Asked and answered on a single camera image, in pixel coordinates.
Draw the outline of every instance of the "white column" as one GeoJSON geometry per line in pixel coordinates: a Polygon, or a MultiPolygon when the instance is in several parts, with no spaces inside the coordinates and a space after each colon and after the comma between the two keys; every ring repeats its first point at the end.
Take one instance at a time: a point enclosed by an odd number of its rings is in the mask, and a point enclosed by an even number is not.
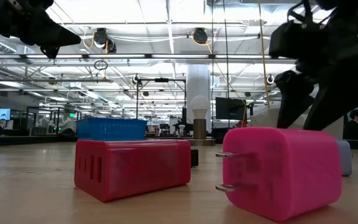
{"type": "MultiPolygon", "coordinates": [[[[189,105],[191,100],[198,96],[205,96],[211,101],[211,72],[208,65],[188,65],[186,88],[187,88],[187,123],[193,124],[194,114],[189,105]]],[[[211,107],[206,113],[206,130],[211,133],[211,107]]]]}

